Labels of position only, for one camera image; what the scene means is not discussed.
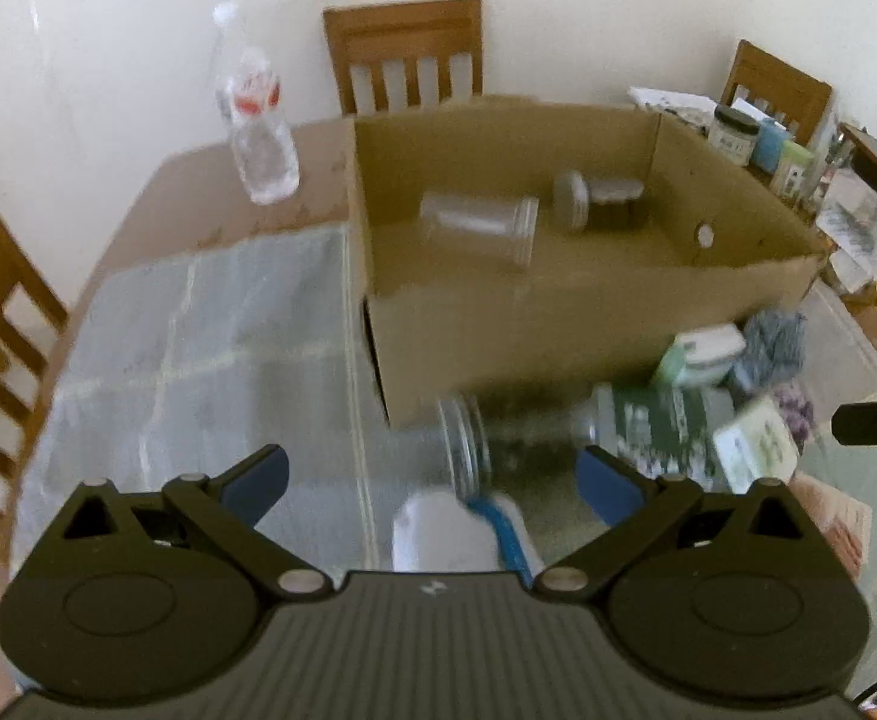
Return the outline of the light blue cup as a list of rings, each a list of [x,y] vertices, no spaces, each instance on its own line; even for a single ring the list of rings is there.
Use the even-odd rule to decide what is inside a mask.
[[[751,164],[765,174],[774,174],[782,154],[782,146],[790,142],[793,135],[775,119],[761,119],[759,132],[751,154]]]

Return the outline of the green white labelled jar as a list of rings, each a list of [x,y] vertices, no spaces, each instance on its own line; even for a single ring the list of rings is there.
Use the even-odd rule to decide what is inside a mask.
[[[668,473],[707,491],[728,486],[712,436],[735,416],[723,388],[530,388],[436,404],[454,490],[464,499],[571,472],[598,447],[640,475]]]

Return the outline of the clear plastic water bottle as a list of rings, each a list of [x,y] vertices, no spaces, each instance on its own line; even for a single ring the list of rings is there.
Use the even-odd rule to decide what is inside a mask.
[[[212,11],[217,28],[215,99],[233,160],[249,200],[272,205],[300,185],[294,135],[280,109],[280,78],[269,55],[251,43],[240,4],[226,0]]]

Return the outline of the light grey checked tablecloth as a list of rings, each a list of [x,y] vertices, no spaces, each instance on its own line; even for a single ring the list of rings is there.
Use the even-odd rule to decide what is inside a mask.
[[[319,226],[106,278],[25,472],[11,570],[82,479],[155,491],[181,473],[216,475],[272,442],[287,450],[292,481],[259,530],[336,582],[392,569],[402,504],[451,483],[436,429],[386,426],[360,340],[350,243],[344,226]],[[858,584],[873,622],[855,694],[877,681],[877,449],[840,447],[825,425],[842,403],[877,400],[877,354],[820,281],[800,310],[800,380],[818,422],[800,468],[873,509]],[[544,564],[604,530],[571,475],[516,488],[505,496]]]

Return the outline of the white printed carton box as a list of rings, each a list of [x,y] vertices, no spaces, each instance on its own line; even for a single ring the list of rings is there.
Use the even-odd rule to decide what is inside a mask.
[[[718,427],[712,444],[728,488],[736,494],[747,493],[762,478],[788,483],[800,458],[790,427],[769,395]]]

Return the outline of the clear empty plastic jar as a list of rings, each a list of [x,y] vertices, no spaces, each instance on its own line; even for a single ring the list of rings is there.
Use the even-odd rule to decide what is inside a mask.
[[[490,257],[528,270],[536,241],[539,200],[425,192],[418,205],[422,236],[447,249]]]

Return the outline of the wooden chair far right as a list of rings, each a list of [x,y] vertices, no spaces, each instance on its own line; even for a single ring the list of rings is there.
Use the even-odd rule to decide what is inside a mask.
[[[746,39],[741,39],[736,47],[720,103],[731,106],[740,89],[746,91],[746,99],[752,106],[765,101],[774,114],[782,114],[783,123],[803,146],[813,141],[834,94],[831,85]]]

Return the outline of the black lid glass jar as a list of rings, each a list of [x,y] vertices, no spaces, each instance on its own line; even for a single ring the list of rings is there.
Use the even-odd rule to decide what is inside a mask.
[[[736,166],[751,163],[761,126],[751,115],[734,107],[718,104],[708,127],[707,142]]]

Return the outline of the stack of white papers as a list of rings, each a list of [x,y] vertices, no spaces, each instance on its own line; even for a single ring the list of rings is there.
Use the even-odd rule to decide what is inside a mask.
[[[717,101],[702,94],[644,86],[629,86],[627,98],[640,109],[671,112],[689,121],[708,121],[717,107]]]

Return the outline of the dark jar with grey lid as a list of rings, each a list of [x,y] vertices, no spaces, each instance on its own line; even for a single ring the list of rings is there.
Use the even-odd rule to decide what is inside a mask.
[[[645,184],[564,171],[554,179],[552,218],[562,231],[628,231],[648,221]]]

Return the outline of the white knit glove blue cuff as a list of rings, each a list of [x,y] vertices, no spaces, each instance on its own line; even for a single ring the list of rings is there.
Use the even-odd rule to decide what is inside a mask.
[[[531,587],[544,569],[520,507],[502,493],[463,502],[451,489],[418,491],[394,516],[391,544],[396,572],[514,572]]]

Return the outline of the open cardboard box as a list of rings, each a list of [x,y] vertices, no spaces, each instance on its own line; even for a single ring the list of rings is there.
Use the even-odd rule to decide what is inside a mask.
[[[388,421],[454,392],[646,374],[678,333],[795,307],[824,260],[777,197],[674,117],[568,104],[457,104],[354,125],[354,245]],[[555,177],[633,177],[635,229],[537,222],[513,268],[420,226],[425,193],[547,202]]]

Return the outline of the purple yarn ball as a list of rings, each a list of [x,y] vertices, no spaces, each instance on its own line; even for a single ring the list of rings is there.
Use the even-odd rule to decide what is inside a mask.
[[[790,380],[772,388],[770,395],[790,429],[798,452],[802,452],[816,431],[816,411],[806,388],[797,380]]]

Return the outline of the small green white box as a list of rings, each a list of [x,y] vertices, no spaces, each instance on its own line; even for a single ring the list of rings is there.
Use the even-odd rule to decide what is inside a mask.
[[[678,333],[651,378],[660,387],[715,387],[746,351],[746,338],[734,323]]]

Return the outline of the blue grey yarn ball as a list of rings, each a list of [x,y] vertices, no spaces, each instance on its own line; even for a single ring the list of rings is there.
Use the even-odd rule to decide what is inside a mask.
[[[729,369],[726,387],[736,401],[751,400],[794,379],[804,366],[806,319],[800,312],[764,309],[744,324],[744,351]]]

